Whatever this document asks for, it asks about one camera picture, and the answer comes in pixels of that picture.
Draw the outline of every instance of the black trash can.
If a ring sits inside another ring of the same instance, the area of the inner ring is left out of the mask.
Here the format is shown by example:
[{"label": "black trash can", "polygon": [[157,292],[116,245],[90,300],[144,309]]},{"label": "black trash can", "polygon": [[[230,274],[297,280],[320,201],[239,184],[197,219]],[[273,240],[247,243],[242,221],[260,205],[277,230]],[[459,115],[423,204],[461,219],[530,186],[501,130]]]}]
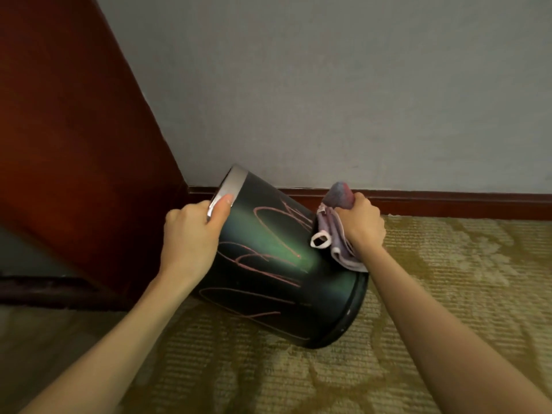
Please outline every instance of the black trash can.
[{"label": "black trash can", "polygon": [[195,294],[297,346],[320,348],[340,338],[362,305],[367,273],[311,248],[315,214],[256,175],[234,165],[209,216],[227,193],[234,195],[232,211]]}]

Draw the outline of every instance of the pink cloth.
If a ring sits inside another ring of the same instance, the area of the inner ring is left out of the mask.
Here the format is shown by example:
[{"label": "pink cloth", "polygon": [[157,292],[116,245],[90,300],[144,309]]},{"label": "pink cloth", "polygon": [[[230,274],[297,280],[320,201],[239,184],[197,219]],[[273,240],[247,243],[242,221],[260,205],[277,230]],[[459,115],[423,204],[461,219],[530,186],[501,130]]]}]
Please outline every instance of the pink cloth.
[{"label": "pink cloth", "polygon": [[340,216],[335,208],[351,209],[354,195],[347,183],[335,183],[322,199],[317,212],[318,232],[311,238],[311,247],[328,248],[331,256],[341,266],[352,271],[368,272],[364,264],[355,256],[354,248],[345,238]]}]

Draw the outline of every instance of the silver rim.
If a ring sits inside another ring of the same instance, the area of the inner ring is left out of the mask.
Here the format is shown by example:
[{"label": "silver rim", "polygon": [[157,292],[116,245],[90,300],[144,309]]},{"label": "silver rim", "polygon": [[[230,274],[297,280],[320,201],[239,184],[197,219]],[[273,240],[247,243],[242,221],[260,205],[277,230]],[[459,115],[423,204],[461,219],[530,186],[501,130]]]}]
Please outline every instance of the silver rim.
[{"label": "silver rim", "polygon": [[236,198],[238,197],[239,191],[244,185],[245,178],[247,177],[248,173],[249,172],[247,170],[245,170],[244,168],[241,168],[237,164],[234,164],[232,166],[228,174],[226,174],[226,177],[224,178],[220,187],[218,188],[218,192],[216,193],[215,197],[211,201],[211,204],[209,205],[209,209],[207,210],[208,221],[211,219],[212,209],[215,207],[216,203],[224,195],[229,193],[232,194],[233,199],[232,199],[231,205],[234,204],[234,202],[236,201]]}]

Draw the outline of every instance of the carpet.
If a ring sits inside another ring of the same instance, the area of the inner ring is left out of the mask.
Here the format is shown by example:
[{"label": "carpet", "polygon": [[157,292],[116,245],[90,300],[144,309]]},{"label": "carpet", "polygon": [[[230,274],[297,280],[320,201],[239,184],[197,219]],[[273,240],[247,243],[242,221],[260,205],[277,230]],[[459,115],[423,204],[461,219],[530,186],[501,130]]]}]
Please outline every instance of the carpet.
[{"label": "carpet", "polygon": [[[387,218],[385,245],[448,310],[548,396],[552,223]],[[17,412],[124,314],[0,308],[0,401]],[[435,413],[372,284],[333,345],[306,350],[195,299],[118,407],[150,413]]]}]

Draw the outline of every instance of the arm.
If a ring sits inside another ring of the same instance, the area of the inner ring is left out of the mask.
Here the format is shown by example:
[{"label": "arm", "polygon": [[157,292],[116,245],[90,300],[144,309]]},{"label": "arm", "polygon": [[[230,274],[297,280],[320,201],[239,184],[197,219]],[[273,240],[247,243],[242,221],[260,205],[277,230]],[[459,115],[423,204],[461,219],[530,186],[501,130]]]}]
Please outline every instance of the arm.
[{"label": "arm", "polygon": [[134,308],[20,414],[111,414],[170,318],[211,267],[231,197],[167,214],[161,268]]},{"label": "arm", "polygon": [[446,413],[551,413],[525,376],[427,293],[382,247],[379,209],[355,194],[338,209],[388,313],[439,408]]}]

